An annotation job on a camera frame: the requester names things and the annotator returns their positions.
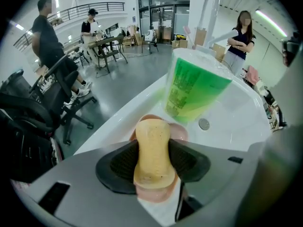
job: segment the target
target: black t-shirt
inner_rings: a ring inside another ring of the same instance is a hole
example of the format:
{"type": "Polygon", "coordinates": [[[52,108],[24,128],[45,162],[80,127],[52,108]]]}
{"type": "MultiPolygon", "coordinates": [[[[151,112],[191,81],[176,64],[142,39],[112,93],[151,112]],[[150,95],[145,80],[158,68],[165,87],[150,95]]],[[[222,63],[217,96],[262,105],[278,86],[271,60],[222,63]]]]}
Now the black t-shirt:
{"type": "Polygon", "coordinates": [[[90,22],[89,21],[86,21],[82,23],[82,27],[81,27],[81,32],[86,32],[86,33],[89,33],[90,32],[90,22]]]}
{"type": "Polygon", "coordinates": [[[57,35],[53,29],[51,23],[45,16],[39,15],[35,20],[32,27],[32,32],[40,32],[40,50],[39,58],[43,61],[54,50],[61,48],[57,35]]]}
{"type": "MultiPolygon", "coordinates": [[[[242,31],[241,30],[238,30],[238,35],[236,37],[234,37],[233,39],[234,40],[237,40],[237,41],[240,41],[240,42],[243,42],[245,43],[246,45],[248,45],[250,42],[252,42],[254,45],[255,45],[255,42],[256,42],[256,37],[254,35],[252,35],[252,39],[251,41],[248,41],[247,40],[247,34],[244,33],[242,34],[242,31]]],[[[237,56],[240,56],[242,59],[245,60],[246,58],[246,52],[243,52],[243,51],[240,51],[236,48],[233,48],[232,46],[228,49],[228,51],[236,54],[237,56]]]]}

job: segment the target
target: metal railing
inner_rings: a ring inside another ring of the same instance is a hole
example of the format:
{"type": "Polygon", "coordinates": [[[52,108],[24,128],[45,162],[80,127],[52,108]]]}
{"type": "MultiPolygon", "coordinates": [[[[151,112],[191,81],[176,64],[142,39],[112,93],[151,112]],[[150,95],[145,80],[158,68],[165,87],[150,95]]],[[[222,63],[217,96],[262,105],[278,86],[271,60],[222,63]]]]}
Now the metal railing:
{"type": "MultiPolygon", "coordinates": [[[[112,11],[124,11],[124,2],[89,3],[62,10],[54,15],[51,15],[47,19],[53,25],[53,27],[56,27],[59,24],[75,19],[77,17],[86,16],[90,9],[95,9],[98,14],[112,11]]],[[[26,33],[14,43],[14,46],[21,52],[24,51],[32,43],[32,35],[32,29],[26,31],[26,33]]]]}

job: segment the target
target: gray floor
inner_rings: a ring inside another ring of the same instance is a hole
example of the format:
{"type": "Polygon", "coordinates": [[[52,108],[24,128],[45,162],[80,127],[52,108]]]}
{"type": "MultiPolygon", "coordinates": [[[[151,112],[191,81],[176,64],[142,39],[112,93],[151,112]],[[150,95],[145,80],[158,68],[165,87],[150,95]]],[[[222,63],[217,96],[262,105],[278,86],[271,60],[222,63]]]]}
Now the gray floor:
{"type": "Polygon", "coordinates": [[[167,72],[172,48],[165,44],[159,44],[158,48],[159,52],[152,46],[153,53],[150,55],[148,50],[144,49],[145,56],[140,57],[137,57],[138,54],[141,55],[140,46],[125,48],[128,64],[125,60],[118,60],[117,63],[110,61],[108,63],[110,74],[106,76],[100,77],[105,71],[100,72],[94,65],[84,64],[84,69],[79,67],[83,78],[93,82],[91,92],[86,97],[94,96],[98,100],[96,104],[89,102],[79,110],[79,116],[92,122],[94,129],[89,130],[85,124],[73,119],[71,145],[68,146],[63,144],[63,127],[60,126],[56,130],[55,138],[62,147],[64,157],[72,156],[120,108],[167,72]]]}

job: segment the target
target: fluorescent light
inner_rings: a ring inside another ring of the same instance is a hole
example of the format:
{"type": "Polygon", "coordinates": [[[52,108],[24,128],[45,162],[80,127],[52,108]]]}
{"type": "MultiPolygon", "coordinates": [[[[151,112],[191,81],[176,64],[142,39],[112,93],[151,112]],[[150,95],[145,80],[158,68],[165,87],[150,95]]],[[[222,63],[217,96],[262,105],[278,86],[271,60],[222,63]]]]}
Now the fluorescent light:
{"type": "Polygon", "coordinates": [[[22,26],[19,25],[19,24],[16,24],[16,27],[17,27],[18,29],[20,29],[20,30],[23,30],[23,29],[24,29],[24,27],[22,27],[22,26]]]}
{"type": "Polygon", "coordinates": [[[267,22],[269,22],[273,27],[275,27],[280,32],[281,35],[283,35],[284,37],[287,37],[287,34],[267,15],[262,13],[260,10],[257,10],[256,13],[259,14],[262,18],[264,18],[267,22]]]}

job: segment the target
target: white basin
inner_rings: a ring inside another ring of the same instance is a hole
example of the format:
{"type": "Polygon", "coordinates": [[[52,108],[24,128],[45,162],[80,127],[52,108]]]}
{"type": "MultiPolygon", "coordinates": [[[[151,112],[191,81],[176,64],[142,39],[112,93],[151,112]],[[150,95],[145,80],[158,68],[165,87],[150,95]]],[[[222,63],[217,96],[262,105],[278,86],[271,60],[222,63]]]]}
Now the white basin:
{"type": "MultiPolygon", "coordinates": [[[[137,122],[147,114],[179,123],[161,106],[165,83],[166,75],[138,94],[106,121],[75,154],[129,140],[137,122]]],[[[251,144],[264,141],[271,134],[260,96],[236,77],[207,111],[184,127],[189,142],[241,151],[247,151],[251,144]],[[207,131],[199,127],[200,118],[209,121],[207,131]]]]}

